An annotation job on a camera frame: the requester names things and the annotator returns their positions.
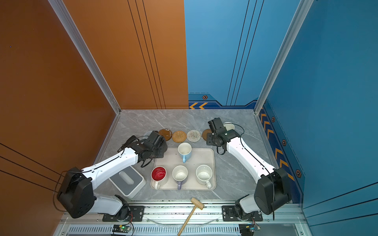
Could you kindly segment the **light blue mug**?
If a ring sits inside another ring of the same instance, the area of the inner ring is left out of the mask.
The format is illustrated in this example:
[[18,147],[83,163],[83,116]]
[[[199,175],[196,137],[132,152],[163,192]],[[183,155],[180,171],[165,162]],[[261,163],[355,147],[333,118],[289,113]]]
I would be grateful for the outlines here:
[[183,163],[186,163],[192,156],[192,146],[189,143],[181,143],[178,146],[178,152]]

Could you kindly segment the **tan woven rattan coaster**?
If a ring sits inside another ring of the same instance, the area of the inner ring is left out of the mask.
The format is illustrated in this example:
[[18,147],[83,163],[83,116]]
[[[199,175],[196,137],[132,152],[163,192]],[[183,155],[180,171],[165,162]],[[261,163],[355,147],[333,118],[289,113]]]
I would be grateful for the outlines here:
[[179,131],[175,131],[172,134],[172,140],[175,143],[183,143],[186,141],[186,139],[187,139],[187,134],[184,131],[179,130]]

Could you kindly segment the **large white mug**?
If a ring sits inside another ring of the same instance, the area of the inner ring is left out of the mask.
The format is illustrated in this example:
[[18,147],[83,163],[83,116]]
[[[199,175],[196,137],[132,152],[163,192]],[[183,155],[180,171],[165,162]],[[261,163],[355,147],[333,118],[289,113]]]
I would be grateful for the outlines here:
[[213,185],[210,183],[213,177],[213,171],[208,165],[200,165],[196,169],[196,179],[201,185],[205,185],[208,189],[211,189]]

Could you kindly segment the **glossy brown round coaster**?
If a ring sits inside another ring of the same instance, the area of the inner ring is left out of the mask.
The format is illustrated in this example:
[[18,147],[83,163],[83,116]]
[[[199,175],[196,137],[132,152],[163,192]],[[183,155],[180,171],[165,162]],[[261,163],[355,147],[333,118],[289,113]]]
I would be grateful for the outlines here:
[[172,131],[170,129],[161,129],[158,133],[163,136],[166,141],[169,141],[172,138]]

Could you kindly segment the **round dark cork coaster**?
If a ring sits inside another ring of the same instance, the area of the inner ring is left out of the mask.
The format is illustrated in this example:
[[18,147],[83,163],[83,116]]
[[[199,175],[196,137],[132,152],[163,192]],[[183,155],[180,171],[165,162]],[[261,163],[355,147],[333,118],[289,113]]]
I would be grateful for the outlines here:
[[206,129],[202,132],[202,137],[205,141],[207,141],[207,135],[212,134],[211,129]]

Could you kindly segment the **red inside white mug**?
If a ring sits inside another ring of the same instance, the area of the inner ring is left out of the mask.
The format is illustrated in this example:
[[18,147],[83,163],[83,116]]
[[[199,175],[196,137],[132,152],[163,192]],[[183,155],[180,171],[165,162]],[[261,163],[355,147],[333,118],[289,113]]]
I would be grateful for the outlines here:
[[155,190],[159,190],[168,182],[167,170],[162,166],[155,167],[151,172],[151,181],[151,187]]

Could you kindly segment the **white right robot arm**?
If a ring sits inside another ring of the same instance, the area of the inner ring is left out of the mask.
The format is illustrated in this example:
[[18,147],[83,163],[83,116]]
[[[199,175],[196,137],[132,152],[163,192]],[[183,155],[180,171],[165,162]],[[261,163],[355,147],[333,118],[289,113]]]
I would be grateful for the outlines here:
[[214,118],[208,125],[211,132],[207,134],[207,145],[221,147],[224,153],[232,154],[256,181],[253,195],[235,201],[235,212],[240,220],[247,221],[258,211],[273,214],[292,200],[291,179],[286,170],[264,161],[245,143],[242,134],[234,129],[227,130],[220,118]]

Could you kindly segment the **white woven round coaster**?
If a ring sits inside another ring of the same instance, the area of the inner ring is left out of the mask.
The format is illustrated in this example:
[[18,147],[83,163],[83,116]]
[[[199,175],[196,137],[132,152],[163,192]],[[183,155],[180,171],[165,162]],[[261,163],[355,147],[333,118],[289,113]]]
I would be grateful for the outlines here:
[[198,142],[202,138],[201,133],[198,130],[191,130],[187,133],[187,139],[190,142]]

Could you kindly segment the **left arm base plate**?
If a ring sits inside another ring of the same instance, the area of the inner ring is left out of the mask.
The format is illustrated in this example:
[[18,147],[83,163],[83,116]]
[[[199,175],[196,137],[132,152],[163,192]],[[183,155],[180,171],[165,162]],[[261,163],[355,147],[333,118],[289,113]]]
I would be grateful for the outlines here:
[[103,222],[141,222],[143,219],[145,207],[144,206],[130,206],[128,214],[125,217],[118,217],[109,214],[104,214]]

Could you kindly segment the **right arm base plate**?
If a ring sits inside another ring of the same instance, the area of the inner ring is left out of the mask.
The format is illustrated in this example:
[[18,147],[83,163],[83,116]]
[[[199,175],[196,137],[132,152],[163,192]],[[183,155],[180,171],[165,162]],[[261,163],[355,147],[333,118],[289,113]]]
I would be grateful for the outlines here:
[[240,206],[226,205],[222,206],[222,218],[225,222],[230,221],[255,221],[262,222],[263,217],[260,211],[245,213]]

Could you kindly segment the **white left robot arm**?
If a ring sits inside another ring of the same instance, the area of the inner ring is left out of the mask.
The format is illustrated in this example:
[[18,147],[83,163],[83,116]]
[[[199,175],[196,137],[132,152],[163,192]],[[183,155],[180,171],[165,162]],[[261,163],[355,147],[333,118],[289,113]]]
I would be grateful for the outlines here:
[[103,182],[124,169],[139,162],[145,167],[152,159],[163,158],[168,146],[166,139],[157,131],[148,137],[131,136],[117,154],[95,165],[71,168],[60,175],[62,184],[56,199],[74,219],[88,213],[99,213],[124,221],[130,214],[127,201],[120,195],[106,196],[94,192]]

